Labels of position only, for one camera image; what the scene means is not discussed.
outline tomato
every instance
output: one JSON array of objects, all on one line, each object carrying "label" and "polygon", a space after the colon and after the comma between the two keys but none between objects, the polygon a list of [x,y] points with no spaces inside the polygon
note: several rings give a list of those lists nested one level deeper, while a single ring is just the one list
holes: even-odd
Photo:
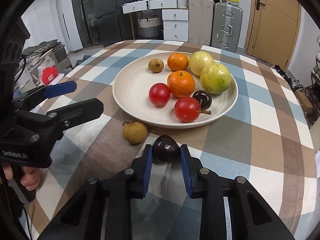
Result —
[{"label": "tomato", "polygon": [[170,99],[170,89],[166,84],[154,84],[149,90],[149,99],[155,106],[165,106]]},{"label": "tomato", "polygon": [[180,98],[174,105],[174,114],[181,122],[193,122],[200,115],[200,104],[192,97]]}]

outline checkered tablecloth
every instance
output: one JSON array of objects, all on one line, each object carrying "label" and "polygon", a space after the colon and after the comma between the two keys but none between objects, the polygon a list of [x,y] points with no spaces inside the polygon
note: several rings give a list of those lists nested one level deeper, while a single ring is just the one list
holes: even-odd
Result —
[{"label": "checkered tablecloth", "polygon": [[[235,106],[223,117],[197,128],[174,130],[148,126],[144,143],[129,145],[122,122],[130,118],[112,96],[119,71],[146,55],[181,51],[209,52],[226,65],[238,84]],[[270,204],[296,239],[305,239],[316,204],[316,165],[302,109],[286,81],[273,69],[228,51],[177,41],[123,41],[102,49],[76,67],[64,81],[75,92],[46,100],[47,111],[90,98],[104,103],[102,116],[65,132],[51,153],[36,199],[27,205],[33,239],[87,181],[107,179],[130,166],[145,144],[168,134],[187,144],[191,155],[218,175],[242,175]],[[198,239],[201,200],[187,197],[180,167],[153,165],[147,197],[132,200],[133,239]],[[231,239],[227,215],[228,239]]]}]

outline white plate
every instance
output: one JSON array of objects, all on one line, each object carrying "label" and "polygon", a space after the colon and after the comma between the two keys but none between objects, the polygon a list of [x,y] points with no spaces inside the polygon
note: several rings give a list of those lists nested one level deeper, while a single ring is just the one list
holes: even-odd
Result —
[{"label": "white plate", "polygon": [[[191,128],[217,120],[225,115],[236,103],[238,86],[232,76],[229,88],[220,95],[212,95],[212,105],[208,110],[211,115],[200,114],[191,123],[181,123],[174,115],[173,108],[178,98],[171,95],[169,102],[163,107],[154,106],[149,100],[149,90],[156,83],[167,84],[167,78],[172,71],[167,65],[167,59],[173,52],[152,54],[138,58],[125,66],[116,76],[112,88],[113,97],[117,104],[129,115],[151,125],[165,128]],[[183,53],[189,58],[191,53]],[[160,73],[153,73],[148,68],[148,63],[153,58],[164,62]],[[199,77],[193,75],[196,81],[196,90],[202,90]]]}]

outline red package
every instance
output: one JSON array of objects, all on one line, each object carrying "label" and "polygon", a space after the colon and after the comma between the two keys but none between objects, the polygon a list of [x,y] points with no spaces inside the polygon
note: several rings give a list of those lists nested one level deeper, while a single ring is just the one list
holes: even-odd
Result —
[{"label": "red package", "polygon": [[47,67],[42,72],[41,81],[48,85],[56,76],[58,76],[58,70],[55,66]]}]

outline metal bolt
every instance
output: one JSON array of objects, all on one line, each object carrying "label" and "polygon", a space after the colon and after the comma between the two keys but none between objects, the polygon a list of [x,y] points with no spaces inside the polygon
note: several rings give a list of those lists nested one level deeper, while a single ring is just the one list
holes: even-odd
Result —
[{"label": "metal bolt", "polygon": [[246,179],[245,179],[245,177],[239,176],[239,177],[237,178],[237,181],[238,181],[239,183],[245,183],[245,182],[246,182]]},{"label": "metal bolt", "polygon": [[91,184],[91,185],[92,185],[92,184],[96,184],[97,181],[98,181],[98,179],[95,178],[95,177],[91,177],[90,179],[88,179],[88,183]]},{"label": "metal bolt", "polygon": [[54,112],[54,113],[49,114],[48,116],[52,118],[52,117],[55,117],[56,115],[57,115],[57,113]]},{"label": "metal bolt", "polygon": [[210,171],[209,171],[209,169],[207,169],[207,168],[201,168],[201,169],[200,169],[200,173],[201,173],[201,174],[209,174],[209,172],[210,172]]},{"label": "metal bolt", "polygon": [[30,137],[30,142],[34,143],[37,140],[39,140],[40,136],[38,134],[34,134],[33,136]]},{"label": "metal bolt", "polygon": [[126,175],[131,175],[132,173],[133,173],[133,169],[131,169],[131,168],[127,168],[124,170],[124,174],[126,174]]}]

